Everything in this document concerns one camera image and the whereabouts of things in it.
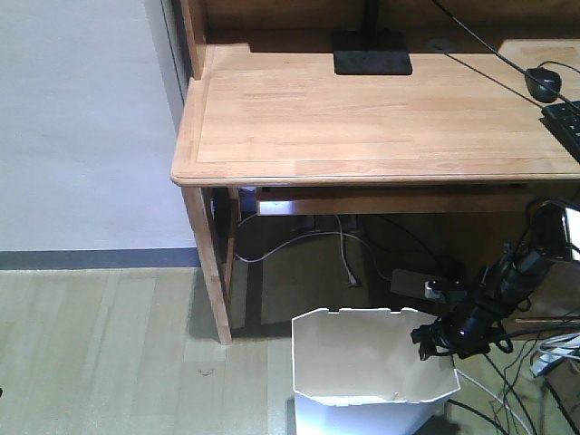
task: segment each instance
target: computer mouse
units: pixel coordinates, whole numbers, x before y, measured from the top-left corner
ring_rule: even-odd
[[[555,102],[556,95],[550,91],[560,92],[562,89],[562,79],[557,72],[547,70],[546,68],[528,68],[528,74],[536,78],[539,84],[526,76],[526,86],[530,95],[539,102]]]

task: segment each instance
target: desk top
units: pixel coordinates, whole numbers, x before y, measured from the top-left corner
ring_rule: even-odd
[[[451,35],[458,47],[452,57],[430,53],[424,35],[407,37],[414,72],[396,77],[335,75],[328,34],[214,35],[202,79],[189,84],[173,180],[297,186],[580,179],[580,165],[527,101],[519,72],[463,43],[464,36]],[[578,34],[499,40],[500,51],[524,68],[547,59],[580,64]],[[289,53],[298,43],[310,53]],[[557,71],[563,93],[580,99],[577,74]]]

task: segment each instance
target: wastebasket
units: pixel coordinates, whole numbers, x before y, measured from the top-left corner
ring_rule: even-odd
[[[421,361],[411,330],[434,317],[410,308],[331,313],[292,321],[297,435],[411,435],[459,380],[451,357]]]

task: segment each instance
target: baseboard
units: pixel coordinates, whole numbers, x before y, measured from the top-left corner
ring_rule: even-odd
[[[195,247],[0,252],[0,270],[199,267]]]

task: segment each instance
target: black keyboard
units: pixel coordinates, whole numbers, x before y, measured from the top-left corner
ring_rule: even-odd
[[[580,108],[580,101],[572,101]],[[542,109],[544,124],[566,150],[580,163],[580,111],[565,103],[550,104]]]

